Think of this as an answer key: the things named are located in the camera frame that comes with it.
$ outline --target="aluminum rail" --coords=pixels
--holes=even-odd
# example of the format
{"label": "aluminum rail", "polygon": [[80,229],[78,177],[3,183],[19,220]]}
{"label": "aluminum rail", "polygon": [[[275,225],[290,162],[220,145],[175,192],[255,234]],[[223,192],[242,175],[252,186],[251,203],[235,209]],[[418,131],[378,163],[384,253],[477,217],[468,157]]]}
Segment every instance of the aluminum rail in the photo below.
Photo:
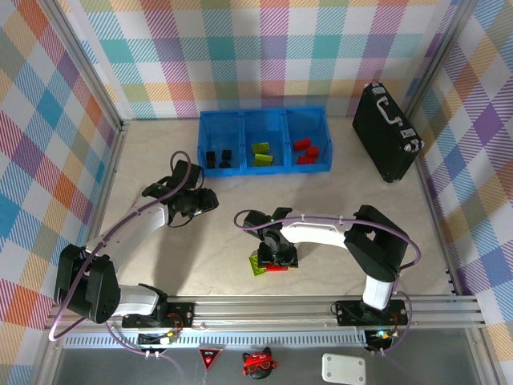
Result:
{"label": "aluminum rail", "polygon": [[[357,300],[359,296],[207,296],[175,297],[169,302],[194,302],[195,317],[188,331],[205,332],[257,332],[257,331],[327,331],[355,330],[352,326],[338,326],[330,307],[336,301]],[[411,296],[413,306],[412,328],[480,328],[484,318],[474,296],[425,295]],[[54,307],[46,323],[46,330],[57,314]],[[60,330],[77,319],[71,312],[64,314]],[[119,327],[121,318],[112,318]],[[76,332],[98,332],[105,326],[91,321],[80,324]],[[378,327],[360,326],[356,330]],[[119,328],[138,331],[136,328]],[[166,332],[166,328],[152,328],[152,333]]]}

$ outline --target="briefcase handle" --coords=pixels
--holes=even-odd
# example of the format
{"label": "briefcase handle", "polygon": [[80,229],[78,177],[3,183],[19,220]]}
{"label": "briefcase handle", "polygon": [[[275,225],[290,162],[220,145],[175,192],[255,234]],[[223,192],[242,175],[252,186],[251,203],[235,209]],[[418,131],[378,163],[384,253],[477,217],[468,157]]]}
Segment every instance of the briefcase handle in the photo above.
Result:
{"label": "briefcase handle", "polygon": [[383,115],[383,119],[385,119],[385,121],[388,123],[388,124],[399,124],[399,126],[402,126],[402,119],[399,117],[399,116],[396,116],[393,120],[390,120],[388,118],[388,115],[386,114],[385,110],[383,109],[383,107],[380,105],[381,103],[385,104],[386,106],[388,106],[388,99],[386,98],[386,96],[383,96],[382,98],[380,98],[380,100],[378,100],[376,102],[376,107],[378,108],[378,110],[381,112],[381,114]]}

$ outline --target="blue bin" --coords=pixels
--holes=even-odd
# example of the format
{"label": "blue bin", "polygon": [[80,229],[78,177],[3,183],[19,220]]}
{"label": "blue bin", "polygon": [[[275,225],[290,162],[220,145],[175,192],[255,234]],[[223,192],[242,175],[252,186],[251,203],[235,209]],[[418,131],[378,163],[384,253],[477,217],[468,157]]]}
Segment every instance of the blue bin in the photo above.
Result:
{"label": "blue bin", "polygon": [[[305,151],[293,143],[310,138],[319,147],[315,164],[297,164]],[[272,166],[253,166],[252,144],[268,142]],[[219,168],[223,150],[232,150],[231,168]],[[207,151],[216,153],[216,168],[207,168]],[[331,169],[333,145],[323,107],[203,111],[200,115],[198,161],[206,177],[322,172]]]}

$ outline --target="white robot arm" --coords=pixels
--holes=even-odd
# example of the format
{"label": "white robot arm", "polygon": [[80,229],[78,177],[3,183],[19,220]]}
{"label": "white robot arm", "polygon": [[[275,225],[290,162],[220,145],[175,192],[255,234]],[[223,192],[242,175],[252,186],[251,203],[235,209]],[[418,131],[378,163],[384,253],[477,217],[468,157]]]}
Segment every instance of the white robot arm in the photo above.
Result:
{"label": "white robot arm", "polygon": [[[183,180],[185,167],[185,162],[179,161],[173,176],[146,188],[143,197],[128,213],[133,214],[133,218],[118,231],[111,232],[109,229],[82,248],[69,245],[61,252],[55,286],[55,301],[58,304],[63,302],[68,291],[72,291],[71,283],[77,277],[77,271],[84,260],[94,248],[106,241],[106,234],[112,233],[81,277],[67,308],[97,323],[106,322],[112,316],[132,315],[138,317],[138,320],[143,319],[149,326],[160,326],[166,321],[172,310],[168,307],[168,296],[164,292],[142,284],[119,285],[116,272],[121,259],[129,255],[153,231],[166,224],[170,225],[177,213],[192,219],[218,206],[216,194],[212,190],[201,186],[195,188],[200,175],[200,168],[195,165],[193,168],[198,169],[195,169],[192,179],[183,190],[169,200],[161,201],[161,205],[148,204],[166,196],[178,184],[177,181]],[[367,274],[363,303],[375,310],[385,309],[408,246],[406,233],[372,206],[362,206],[353,220],[306,215],[287,218],[291,211],[278,208],[272,216],[253,210],[241,212],[248,215],[244,219],[244,226],[238,227],[261,240],[259,265],[266,267],[270,263],[297,266],[294,244],[302,242],[348,249]],[[353,225],[343,232],[342,223]],[[368,237],[371,232],[375,232],[374,239]]]}
{"label": "white robot arm", "polygon": [[[355,213],[356,219],[341,217],[287,218],[292,209],[278,208],[272,216],[254,210],[248,213],[243,226],[237,226],[261,240],[258,265],[297,267],[295,244],[312,242],[348,249],[366,272],[366,287],[362,301],[377,310],[383,310],[398,279],[401,262],[410,239],[399,227],[374,207],[363,205]],[[342,225],[353,224],[343,231]],[[368,235],[374,232],[374,239]]]}

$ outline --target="colorful plaid backdrop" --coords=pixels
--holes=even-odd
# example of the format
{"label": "colorful plaid backdrop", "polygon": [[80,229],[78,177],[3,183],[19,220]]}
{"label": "colorful plaid backdrop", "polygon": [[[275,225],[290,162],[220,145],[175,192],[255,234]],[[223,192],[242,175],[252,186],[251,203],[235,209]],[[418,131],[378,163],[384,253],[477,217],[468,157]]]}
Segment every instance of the colorful plaid backdrop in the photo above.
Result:
{"label": "colorful plaid backdrop", "polygon": [[83,243],[115,128],[35,0],[0,3],[0,384],[28,382],[59,252]]}
{"label": "colorful plaid backdrop", "polygon": [[481,0],[414,122],[452,262],[513,383],[513,2]]}
{"label": "colorful plaid backdrop", "polygon": [[146,119],[306,104],[353,115],[377,79],[401,102],[457,0],[60,2],[120,114]]}

